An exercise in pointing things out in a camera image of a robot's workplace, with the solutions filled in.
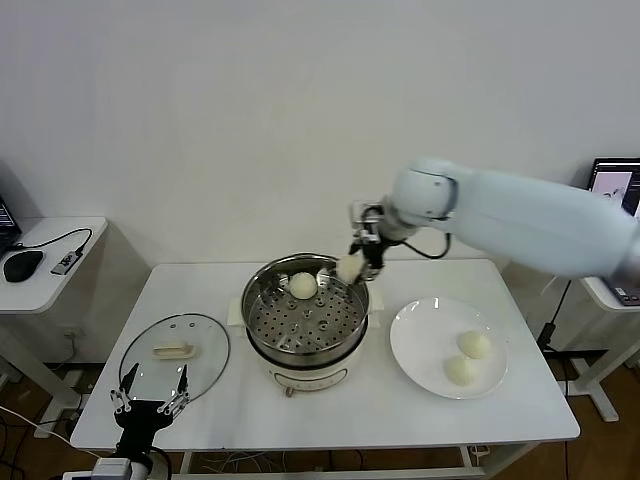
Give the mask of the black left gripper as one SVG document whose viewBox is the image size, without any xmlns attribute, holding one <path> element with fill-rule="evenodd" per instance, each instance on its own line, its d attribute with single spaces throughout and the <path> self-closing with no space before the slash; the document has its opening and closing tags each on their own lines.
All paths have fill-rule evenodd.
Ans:
<svg viewBox="0 0 640 480">
<path fill-rule="evenodd" d="M 188 366 L 179 368 L 179 381 L 175 391 L 164 403 L 156 400 L 131 400 L 129 392 L 136 379 L 139 363 L 136 362 L 124 375 L 117 389 L 110 391 L 116 424 L 126 435 L 154 436 L 173 423 L 173 415 L 179 415 L 188 405 Z"/>
</svg>

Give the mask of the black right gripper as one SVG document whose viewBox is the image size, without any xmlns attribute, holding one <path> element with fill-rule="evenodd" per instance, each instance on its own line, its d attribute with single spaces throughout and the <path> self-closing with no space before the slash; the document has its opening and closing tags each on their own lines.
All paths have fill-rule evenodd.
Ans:
<svg viewBox="0 0 640 480">
<path fill-rule="evenodd" d="M 393 242 L 380 232 L 377 221 L 364 221 L 360 229 L 360 239 L 355 239 L 348 250 L 349 255 L 363 252 L 364 281 L 373 281 L 377 278 L 385 266 L 385 251 L 392 246 Z"/>
</svg>

